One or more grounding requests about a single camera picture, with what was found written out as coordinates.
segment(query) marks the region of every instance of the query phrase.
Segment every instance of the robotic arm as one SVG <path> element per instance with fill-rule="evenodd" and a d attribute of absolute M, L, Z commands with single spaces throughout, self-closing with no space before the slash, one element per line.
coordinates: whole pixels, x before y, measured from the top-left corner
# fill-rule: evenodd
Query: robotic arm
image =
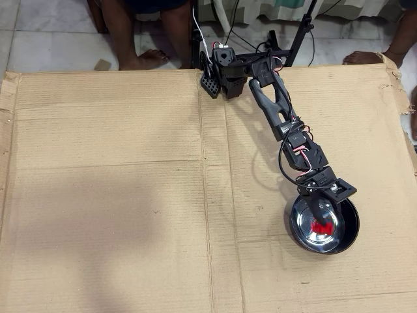
<path fill-rule="evenodd" d="M 356 189 L 344 180 L 337 178 L 319 145 L 310 137 L 304 122 L 296 115 L 288 91 L 275 68 L 282 67 L 282 61 L 275 52 L 257 53 L 245 57 L 235 55 L 232 48 L 220 45 L 212 51 L 212 59 L 201 52 L 201 68 L 204 73 L 201 85 L 212 97 L 216 98 L 223 89 L 226 98 L 237 97 L 242 93 L 248 77 L 249 87 L 257 105 L 262 109 L 275 135 L 281 142 L 278 164 L 282 174 L 297 186 L 298 193 L 306 201 L 314 218 L 321 225 L 325 219 L 319 208 L 319 200 L 325 198 L 333 205 L 335 213 L 340 214 L 340 203 L 356 192 Z M 275 102 L 262 91 L 271 85 L 275 89 Z M 281 155 L 285 155 L 290 167 L 301 171 L 292 179 L 282 165 Z"/>

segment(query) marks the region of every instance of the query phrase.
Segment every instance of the cardboard sheet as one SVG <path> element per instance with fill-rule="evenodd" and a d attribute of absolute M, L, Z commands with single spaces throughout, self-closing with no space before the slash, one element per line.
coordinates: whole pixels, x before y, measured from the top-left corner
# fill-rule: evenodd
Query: cardboard sheet
<path fill-rule="evenodd" d="M 395 69 L 281 73 L 358 189 L 350 249 L 294 242 L 296 189 L 249 89 L 212 100 L 193 70 L 7 73 L 0 312 L 415 312 L 417 183 Z"/>

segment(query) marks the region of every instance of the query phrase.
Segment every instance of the red object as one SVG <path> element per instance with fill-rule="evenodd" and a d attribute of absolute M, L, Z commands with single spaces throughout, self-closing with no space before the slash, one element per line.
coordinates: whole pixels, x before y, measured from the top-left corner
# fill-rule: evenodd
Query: red object
<path fill-rule="evenodd" d="M 327 222 L 326 225 L 321 225 L 317 220 L 311 222 L 311 231 L 320 235 L 332 235 L 333 234 L 333 223 Z"/>

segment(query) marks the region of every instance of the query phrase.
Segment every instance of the person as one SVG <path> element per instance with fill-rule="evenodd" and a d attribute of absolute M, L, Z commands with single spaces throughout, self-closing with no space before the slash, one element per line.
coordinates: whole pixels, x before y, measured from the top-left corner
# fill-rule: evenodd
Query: person
<path fill-rule="evenodd" d="M 150 70 L 169 61 L 161 50 L 136 54 L 134 44 L 135 13 L 160 11 L 168 39 L 178 54 L 182 68 L 191 65 L 190 0 L 102 0 L 102 12 L 110 32 L 119 70 Z"/>
<path fill-rule="evenodd" d="M 406 11 L 397 26 L 390 47 L 382 53 L 391 59 L 398 68 L 403 64 L 403 60 L 411 47 L 417 42 L 417 1 L 400 0 L 400 4 Z M 376 53 L 362 51 L 355 51 L 343 60 L 344 65 L 381 62 L 382 59 Z M 413 110 L 417 109 L 417 97 L 412 97 L 411 108 Z M 417 140 L 417 113 L 415 111 L 411 115 L 411 131 L 412 138 Z"/>

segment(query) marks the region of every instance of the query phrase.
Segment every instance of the stainless steel bowl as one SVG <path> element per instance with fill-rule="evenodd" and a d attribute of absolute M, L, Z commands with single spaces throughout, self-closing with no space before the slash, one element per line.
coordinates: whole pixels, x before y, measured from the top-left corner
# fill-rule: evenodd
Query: stainless steel bowl
<path fill-rule="evenodd" d="M 337 213 L 330 201 L 321 198 L 319 207 L 324 219 L 333 225 L 331 233 L 314 232 L 313 214 L 299 196 L 294 202 L 290 216 L 290 227 L 295 239 L 308 250 L 323 254 L 335 254 L 349 248 L 359 232 L 359 216 L 353 203 L 343 200 L 341 212 Z"/>

